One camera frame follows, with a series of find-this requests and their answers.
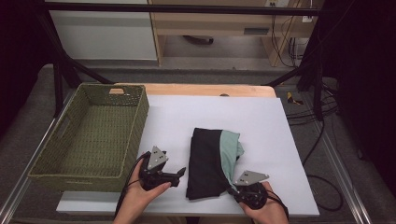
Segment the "gray floor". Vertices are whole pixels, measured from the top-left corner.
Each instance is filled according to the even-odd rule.
[[[212,46],[196,46],[188,43],[181,36],[168,38],[165,48],[163,66],[120,66],[96,68],[103,76],[119,82],[162,82],[162,83],[243,83],[260,85],[285,74],[290,68],[280,65],[269,66],[267,55],[263,51],[258,38],[215,37]],[[32,157],[43,134],[52,121],[54,112],[53,82],[51,69],[43,69],[39,74],[34,90],[25,106],[5,136],[0,139],[0,169],[2,184],[0,187],[1,203],[6,201],[8,194],[17,183],[24,167]],[[304,105],[287,102],[287,91],[291,91],[295,99],[300,94],[293,84],[297,78],[289,80],[286,85],[276,88],[277,97],[282,100],[286,114],[294,114],[307,110]],[[334,80],[326,78],[329,85]],[[326,133],[339,151],[353,180],[356,191],[361,196],[373,223],[396,223],[396,202],[390,194],[374,166],[368,161],[357,157],[357,149],[351,141],[350,133],[337,114],[325,120]],[[305,158],[309,149],[318,138],[314,123],[290,126],[301,158]],[[319,143],[317,149],[308,160],[305,170],[308,174],[319,175],[339,185],[324,146]],[[335,207],[338,195],[329,185],[310,178],[311,188],[317,203]],[[111,220],[111,217],[71,217],[57,214],[54,208],[59,202],[61,193],[44,189],[32,183],[22,199],[14,217],[44,217],[66,220]],[[329,212],[319,208],[320,216],[311,218],[292,218],[292,223],[356,223],[347,203],[341,210]]]

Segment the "hand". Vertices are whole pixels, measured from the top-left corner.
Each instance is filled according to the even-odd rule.
[[[263,182],[262,185],[265,187],[265,189],[273,192],[270,183]],[[274,198],[277,198],[271,192],[268,192],[268,194]],[[267,203],[265,204],[265,206],[258,210],[252,210],[244,203],[239,203],[239,205],[244,210],[247,216],[258,221],[260,224],[289,223],[283,207],[272,199],[267,199]]]
[[[132,173],[129,183],[139,179],[139,171],[143,160],[141,160]],[[128,188],[125,198],[117,213],[114,223],[133,223],[156,197],[171,187],[171,183],[164,183],[155,189],[145,191],[139,181],[134,182]]]

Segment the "wicker basket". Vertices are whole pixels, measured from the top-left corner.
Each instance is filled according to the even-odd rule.
[[[28,176],[61,191],[121,191],[148,112],[144,86],[81,84]]]

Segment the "white table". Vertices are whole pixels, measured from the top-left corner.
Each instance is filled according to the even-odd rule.
[[[240,133],[245,154],[238,160],[234,178],[245,170],[270,176],[274,191],[289,208],[291,217],[318,216],[318,208],[301,165],[282,104],[277,98],[149,95],[148,119],[139,153],[157,146],[167,151],[163,171],[188,167],[195,127]],[[188,170],[177,188],[154,200],[145,215],[243,216],[232,196],[189,201]],[[57,211],[68,214],[114,215],[119,193],[64,193]]]

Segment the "mint green fabric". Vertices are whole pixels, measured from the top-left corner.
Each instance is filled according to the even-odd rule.
[[[239,133],[223,130],[220,137],[221,168],[233,187],[233,168],[236,158],[244,154],[244,149],[239,143]]]

